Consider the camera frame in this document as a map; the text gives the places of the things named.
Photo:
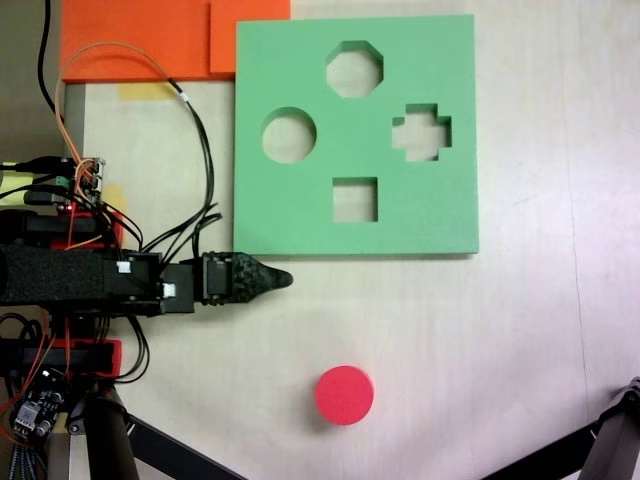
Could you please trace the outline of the textured black gripper finger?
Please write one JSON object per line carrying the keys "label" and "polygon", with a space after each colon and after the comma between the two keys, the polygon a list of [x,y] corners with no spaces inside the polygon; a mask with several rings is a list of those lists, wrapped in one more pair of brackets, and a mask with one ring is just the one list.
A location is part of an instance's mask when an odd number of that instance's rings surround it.
{"label": "textured black gripper finger", "polygon": [[267,266],[245,253],[234,253],[231,260],[230,303],[248,303],[256,297],[291,286],[293,276]]}

